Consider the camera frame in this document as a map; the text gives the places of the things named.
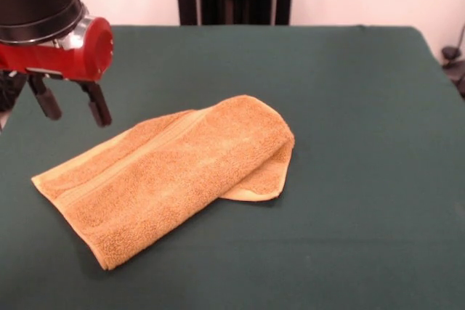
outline black cable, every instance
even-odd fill
[[[464,34],[465,34],[465,23],[462,27],[462,31],[460,33],[460,39],[458,40],[458,44],[457,44],[457,49],[460,49],[460,46],[462,46],[462,41],[464,40]]]

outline table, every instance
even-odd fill
[[[74,83],[0,136],[0,309],[465,309],[465,106],[412,28],[116,27],[113,125]],[[238,94],[296,135],[284,193],[218,200],[112,272],[30,178]]]

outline folded towel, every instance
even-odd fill
[[[218,197],[277,197],[293,147],[276,111],[239,96],[139,123],[32,181],[114,269]]]

